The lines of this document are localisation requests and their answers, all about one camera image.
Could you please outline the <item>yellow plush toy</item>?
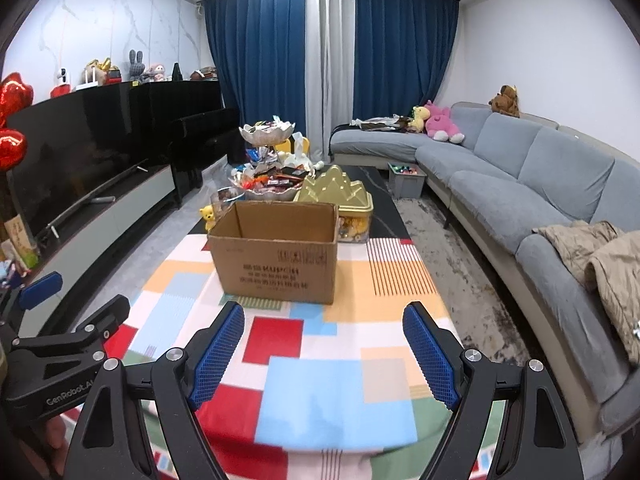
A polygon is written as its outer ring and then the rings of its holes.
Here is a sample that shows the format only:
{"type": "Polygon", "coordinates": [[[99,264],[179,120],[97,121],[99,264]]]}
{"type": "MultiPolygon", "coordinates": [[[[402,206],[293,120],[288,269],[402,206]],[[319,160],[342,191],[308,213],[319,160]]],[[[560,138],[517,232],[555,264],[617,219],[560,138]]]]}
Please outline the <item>yellow plush toy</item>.
{"type": "Polygon", "coordinates": [[[409,132],[424,133],[425,124],[431,117],[431,111],[425,106],[415,106],[412,109],[412,117],[407,124],[409,132]]]}

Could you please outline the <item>beige quilted jacket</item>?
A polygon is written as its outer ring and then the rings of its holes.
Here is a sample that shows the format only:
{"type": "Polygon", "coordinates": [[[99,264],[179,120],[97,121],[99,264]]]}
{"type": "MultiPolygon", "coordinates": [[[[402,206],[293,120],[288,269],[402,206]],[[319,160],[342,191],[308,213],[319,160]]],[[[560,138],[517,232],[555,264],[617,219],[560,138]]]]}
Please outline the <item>beige quilted jacket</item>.
{"type": "Polygon", "coordinates": [[[631,364],[639,363],[639,233],[611,222],[575,221],[534,229],[583,288],[597,292],[631,364]]]}

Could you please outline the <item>black upright piano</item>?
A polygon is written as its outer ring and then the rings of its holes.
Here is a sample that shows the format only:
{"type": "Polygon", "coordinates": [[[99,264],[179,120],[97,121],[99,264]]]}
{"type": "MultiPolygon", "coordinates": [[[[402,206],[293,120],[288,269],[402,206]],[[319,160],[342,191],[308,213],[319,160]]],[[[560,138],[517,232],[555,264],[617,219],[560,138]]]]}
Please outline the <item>black upright piano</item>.
{"type": "Polygon", "coordinates": [[[244,162],[240,112],[222,102],[217,81],[161,81],[129,92],[132,132],[142,154],[167,164],[176,201],[203,185],[214,162],[244,162]]]}

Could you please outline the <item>red heart balloon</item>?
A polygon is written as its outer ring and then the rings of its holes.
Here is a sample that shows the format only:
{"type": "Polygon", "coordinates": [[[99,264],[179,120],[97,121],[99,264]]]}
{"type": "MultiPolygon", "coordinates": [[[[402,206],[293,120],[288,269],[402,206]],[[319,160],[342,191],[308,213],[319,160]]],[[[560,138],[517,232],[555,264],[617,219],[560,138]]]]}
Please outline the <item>red heart balloon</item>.
{"type": "Polygon", "coordinates": [[[9,128],[0,130],[0,171],[7,172],[19,165],[28,148],[24,134],[9,128]]]}
{"type": "Polygon", "coordinates": [[[1,81],[0,90],[0,127],[6,125],[6,120],[14,113],[24,110],[34,102],[34,89],[24,84],[20,73],[10,73],[1,81]]]}

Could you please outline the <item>small yellow bear figure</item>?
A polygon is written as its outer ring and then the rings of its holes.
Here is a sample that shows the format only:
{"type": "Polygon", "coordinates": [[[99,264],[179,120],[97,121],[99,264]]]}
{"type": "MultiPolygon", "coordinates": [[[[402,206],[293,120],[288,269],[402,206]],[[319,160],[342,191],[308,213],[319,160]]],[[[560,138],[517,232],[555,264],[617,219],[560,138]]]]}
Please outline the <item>small yellow bear figure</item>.
{"type": "Polygon", "coordinates": [[[206,205],[200,209],[200,215],[205,222],[205,231],[209,232],[216,224],[215,209],[212,205],[206,205]]]}

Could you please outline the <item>grey sectional sofa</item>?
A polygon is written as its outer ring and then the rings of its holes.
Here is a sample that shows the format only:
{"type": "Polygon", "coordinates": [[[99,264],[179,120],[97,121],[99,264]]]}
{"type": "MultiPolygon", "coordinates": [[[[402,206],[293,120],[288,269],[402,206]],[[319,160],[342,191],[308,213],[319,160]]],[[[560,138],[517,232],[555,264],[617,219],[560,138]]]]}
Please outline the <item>grey sectional sofa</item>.
{"type": "Polygon", "coordinates": [[[639,419],[639,369],[630,362],[599,297],[588,292],[542,236],[582,220],[639,226],[639,166],[610,146],[551,120],[509,117],[487,105],[450,110],[461,144],[424,134],[332,133],[340,165],[417,164],[506,284],[535,334],[579,440],[619,434],[639,419]]]}

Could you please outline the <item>red heart balloon lower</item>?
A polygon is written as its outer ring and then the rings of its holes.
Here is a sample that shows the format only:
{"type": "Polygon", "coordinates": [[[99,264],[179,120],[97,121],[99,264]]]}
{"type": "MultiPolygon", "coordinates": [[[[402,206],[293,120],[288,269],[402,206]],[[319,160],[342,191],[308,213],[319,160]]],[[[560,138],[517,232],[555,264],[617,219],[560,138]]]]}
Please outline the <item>red heart balloon lower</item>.
{"type": "Polygon", "coordinates": [[[9,128],[0,130],[0,171],[7,172],[19,165],[28,148],[24,134],[9,128]]]}

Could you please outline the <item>black curved television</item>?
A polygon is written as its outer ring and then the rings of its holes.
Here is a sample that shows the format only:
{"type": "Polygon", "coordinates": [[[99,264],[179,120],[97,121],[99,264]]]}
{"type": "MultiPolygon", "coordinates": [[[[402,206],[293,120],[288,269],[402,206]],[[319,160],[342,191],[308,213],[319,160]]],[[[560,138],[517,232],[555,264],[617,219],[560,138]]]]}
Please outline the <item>black curved television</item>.
{"type": "Polygon", "coordinates": [[[130,84],[109,84],[48,99],[8,118],[26,136],[12,170],[17,209],[38,236],[85,195],[148,158],[131,119],[130,84]]]}

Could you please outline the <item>tiered white snack bowl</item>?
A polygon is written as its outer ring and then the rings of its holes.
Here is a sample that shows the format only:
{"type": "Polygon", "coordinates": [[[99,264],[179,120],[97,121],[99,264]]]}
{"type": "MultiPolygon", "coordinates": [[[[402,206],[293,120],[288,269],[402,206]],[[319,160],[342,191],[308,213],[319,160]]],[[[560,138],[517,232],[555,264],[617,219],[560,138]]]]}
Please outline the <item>tiered white snack bowl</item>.
{"type": "Polygon", "coordinates": [[[284,200],[288,202],[326,163],[310,157],[310,141],[279,116],[245,124],[240,128],[245,141],[247,162],[231,169],[230,183],[246,200],[284,200]]]}

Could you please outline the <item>grey storage bin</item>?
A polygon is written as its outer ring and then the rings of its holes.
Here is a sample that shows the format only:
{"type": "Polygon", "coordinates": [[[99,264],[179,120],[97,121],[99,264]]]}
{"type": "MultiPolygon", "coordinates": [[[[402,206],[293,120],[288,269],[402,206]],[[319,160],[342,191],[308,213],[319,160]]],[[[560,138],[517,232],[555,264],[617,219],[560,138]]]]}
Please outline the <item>grey storage bin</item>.
{"type": "Polygon", "coordinates": [[[396,198],[416,200],[422,195],[426,174],[416,165],[398,165],[389,162],[390,190],[396,198]]]}

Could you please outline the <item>grey white tv cabinet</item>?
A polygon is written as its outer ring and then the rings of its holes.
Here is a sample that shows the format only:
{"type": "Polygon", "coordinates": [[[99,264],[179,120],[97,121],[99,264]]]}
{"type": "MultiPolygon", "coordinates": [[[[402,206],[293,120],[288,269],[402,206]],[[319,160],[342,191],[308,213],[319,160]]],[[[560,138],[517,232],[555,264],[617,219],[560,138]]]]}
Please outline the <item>grey white tv cabinet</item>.
{"type": "Polygon", "coordinates": [[[114,202],[85,204],[50,240],[46,258],[32,277],[38,280],[56,272],[62,276],[62,288],[24,314],[20,336],[47,335],[70,326],[84,310],[90,289],[113,269],[118,252],[138,239],[154,214],[171,204],[174,176],[168,166],[136,169],[105,194],[114,196],[114,202]]]}

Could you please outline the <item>brown plush bear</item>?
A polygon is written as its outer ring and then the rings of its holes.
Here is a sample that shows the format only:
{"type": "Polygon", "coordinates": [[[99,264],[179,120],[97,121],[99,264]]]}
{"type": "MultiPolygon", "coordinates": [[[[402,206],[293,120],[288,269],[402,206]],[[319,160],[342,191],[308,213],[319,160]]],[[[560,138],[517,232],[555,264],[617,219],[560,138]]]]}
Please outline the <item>brown plush bear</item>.
{"type": "Polygon", "coordinates": [[[510,84],[504,84],[500,91],[488,102],[494,113],[519,118],[518,90],[510,84]]]}

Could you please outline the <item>pink plush toy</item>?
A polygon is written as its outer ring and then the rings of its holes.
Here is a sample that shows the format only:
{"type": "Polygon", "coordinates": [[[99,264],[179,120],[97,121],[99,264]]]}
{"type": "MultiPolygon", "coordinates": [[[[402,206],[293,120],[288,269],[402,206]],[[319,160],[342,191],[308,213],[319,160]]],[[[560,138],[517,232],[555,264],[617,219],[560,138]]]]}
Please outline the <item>pink plush toy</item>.
{"type": "Polygon", "coordinates": [[[451,120],[449,107],[438,107],[432,101],[427,101],[425,107],[430,117],[425,123],[425,132],[429,138],[437,142],[461,144],[464,134],[451,120]]]}

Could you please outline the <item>red heart balloon upper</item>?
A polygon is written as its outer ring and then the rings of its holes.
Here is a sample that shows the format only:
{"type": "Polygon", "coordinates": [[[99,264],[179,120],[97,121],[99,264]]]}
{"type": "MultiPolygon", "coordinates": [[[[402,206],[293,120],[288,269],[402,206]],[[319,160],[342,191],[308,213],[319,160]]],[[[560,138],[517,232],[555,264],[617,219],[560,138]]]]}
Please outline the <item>red heart balloon upper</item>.
{"type": "Polygon", "coordinates": [[[14,113],[24,110],[34,102],[34,89],[24,84],[20,73],[10,73],[1,81],[0,90],[0,127],[6,125],[6,120],[14,113]]]}

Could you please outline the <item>blue curtain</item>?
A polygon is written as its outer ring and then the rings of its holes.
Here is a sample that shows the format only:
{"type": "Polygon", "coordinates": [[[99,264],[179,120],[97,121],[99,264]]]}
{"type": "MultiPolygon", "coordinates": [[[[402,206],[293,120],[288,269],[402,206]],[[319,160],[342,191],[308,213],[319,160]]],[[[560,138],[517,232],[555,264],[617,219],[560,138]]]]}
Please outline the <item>blue curtain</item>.
{"type": "Polygon", "coordinates": [[[204,0],[224,102],[243,124],[278,116],[306,131],[306,0],[204,0]]]}
{"type": "Polygon", "coordinates": [[[352,116],[408,115],[433,101],[458,29],[458,0],[355,0],[352,116]]]}

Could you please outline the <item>brown cardboard box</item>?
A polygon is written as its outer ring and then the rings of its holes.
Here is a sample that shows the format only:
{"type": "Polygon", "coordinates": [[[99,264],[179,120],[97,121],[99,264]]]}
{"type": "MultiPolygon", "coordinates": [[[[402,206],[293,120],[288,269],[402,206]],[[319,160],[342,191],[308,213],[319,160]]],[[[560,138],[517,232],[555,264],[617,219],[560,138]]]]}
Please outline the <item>brown cardboard box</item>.
{"type": "Polygon", "coordinates": [[[331,204],[237,202],[207,244],[229,295],[332,304],[337,227],[331,204]]]}

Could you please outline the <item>gold lidded cookie tin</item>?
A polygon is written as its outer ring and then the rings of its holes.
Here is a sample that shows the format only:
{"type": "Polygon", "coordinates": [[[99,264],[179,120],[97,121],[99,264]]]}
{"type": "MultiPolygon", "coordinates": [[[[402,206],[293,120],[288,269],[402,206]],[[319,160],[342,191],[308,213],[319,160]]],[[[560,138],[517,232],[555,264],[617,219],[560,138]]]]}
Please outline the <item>gold lidded cookie tin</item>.
{"type": "Polygon", "coordinates": [[[352,180],[340,166],[333,165],[323,174],[306,177],[294,200],[337,206],[340,242],[365,243],[369,239],[372,195],[360,180],[352,180]]]}

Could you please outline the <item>grey rabbit plush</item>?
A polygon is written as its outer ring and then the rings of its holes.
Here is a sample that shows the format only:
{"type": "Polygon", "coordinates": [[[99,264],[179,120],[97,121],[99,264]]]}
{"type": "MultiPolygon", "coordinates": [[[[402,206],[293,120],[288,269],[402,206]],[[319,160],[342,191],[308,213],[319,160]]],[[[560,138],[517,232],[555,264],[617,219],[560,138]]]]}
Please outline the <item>grey rabbit plush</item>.
{"type": "Polygon", "coordinates": [[[144,71],[143,52],[131,49],[129,51],[129,80],[140,84],[144,71]]]}

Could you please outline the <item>grey patterned floor rug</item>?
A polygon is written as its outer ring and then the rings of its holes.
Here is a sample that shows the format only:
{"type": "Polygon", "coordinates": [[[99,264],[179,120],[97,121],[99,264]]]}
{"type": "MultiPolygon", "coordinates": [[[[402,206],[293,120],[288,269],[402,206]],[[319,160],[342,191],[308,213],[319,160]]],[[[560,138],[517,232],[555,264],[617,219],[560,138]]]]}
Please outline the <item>grey patterned floor rug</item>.
{"type": "Polygon", "coordinates": [[[523,365],[547,358],[506,284],[439,199],[396,200],[465,347],[496,362],[523,365]]]}

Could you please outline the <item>white sheer curtain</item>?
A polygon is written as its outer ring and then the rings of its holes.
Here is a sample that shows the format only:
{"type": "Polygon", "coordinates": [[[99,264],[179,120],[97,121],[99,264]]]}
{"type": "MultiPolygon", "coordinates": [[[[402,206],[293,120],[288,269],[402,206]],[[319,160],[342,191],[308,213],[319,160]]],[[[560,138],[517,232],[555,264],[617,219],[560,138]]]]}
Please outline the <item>white sheer curtain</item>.
{"type": "Polygon", "coordinates": [[[333,128],[352,120],[356,0],[305,0],[305,136],[330,159],[333,128]]]}

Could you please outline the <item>blue right curtain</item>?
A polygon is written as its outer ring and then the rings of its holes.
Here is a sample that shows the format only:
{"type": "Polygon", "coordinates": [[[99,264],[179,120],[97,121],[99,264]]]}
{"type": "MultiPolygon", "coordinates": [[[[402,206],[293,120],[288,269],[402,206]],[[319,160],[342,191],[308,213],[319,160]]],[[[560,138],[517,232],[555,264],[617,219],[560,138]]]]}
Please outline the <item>blue right curtain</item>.
{"type": "Polygon", "coordinates": [[[433,101],[458,29],[458,0],[355,0],[352,116],[408,115],[433,101]]]}

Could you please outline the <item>blue left curtain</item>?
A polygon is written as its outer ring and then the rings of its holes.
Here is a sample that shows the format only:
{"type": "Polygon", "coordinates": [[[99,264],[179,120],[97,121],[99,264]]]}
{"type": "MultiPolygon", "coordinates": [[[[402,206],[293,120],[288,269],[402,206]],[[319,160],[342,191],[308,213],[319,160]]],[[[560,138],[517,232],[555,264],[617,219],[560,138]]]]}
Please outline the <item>blue left curtain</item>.
{"type": "Polygon", "coordinates": [[[278,116],[306,131],[306,0],[204,0],[224,102],[243,124],[278,116]]]}

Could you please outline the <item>clear glass jar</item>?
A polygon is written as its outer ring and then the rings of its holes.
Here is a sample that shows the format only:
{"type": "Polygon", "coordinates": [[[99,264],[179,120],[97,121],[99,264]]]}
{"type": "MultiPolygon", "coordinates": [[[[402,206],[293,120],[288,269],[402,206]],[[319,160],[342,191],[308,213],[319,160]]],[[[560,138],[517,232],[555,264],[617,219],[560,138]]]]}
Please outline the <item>clear glass jar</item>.
{"type": "Polygon", "coordinates": [[[210,204],[213,207],[214,218],[218,220],[236,202],[244,200],[244,191],[236,186],[217,188],[210,196],[210,204]]]}

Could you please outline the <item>colourful patchwork table cloth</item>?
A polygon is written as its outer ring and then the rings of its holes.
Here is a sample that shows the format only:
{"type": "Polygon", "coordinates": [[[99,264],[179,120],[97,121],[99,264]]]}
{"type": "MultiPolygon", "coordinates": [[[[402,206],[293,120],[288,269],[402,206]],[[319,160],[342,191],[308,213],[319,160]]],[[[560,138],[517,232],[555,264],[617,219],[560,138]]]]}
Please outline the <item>colourful patchwork table cloth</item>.
{"type": "Polygon", "coordinates": [[[402,330],[418,300],[454,324],[416,245],[339,244],[334,303],[226,295],[205,234],[156,269],[106,344],[125,364],[184,347],[227,301],[245,328],[198,420],[231,479],[416,479],[451,415],[432,397],[402,330]]]}

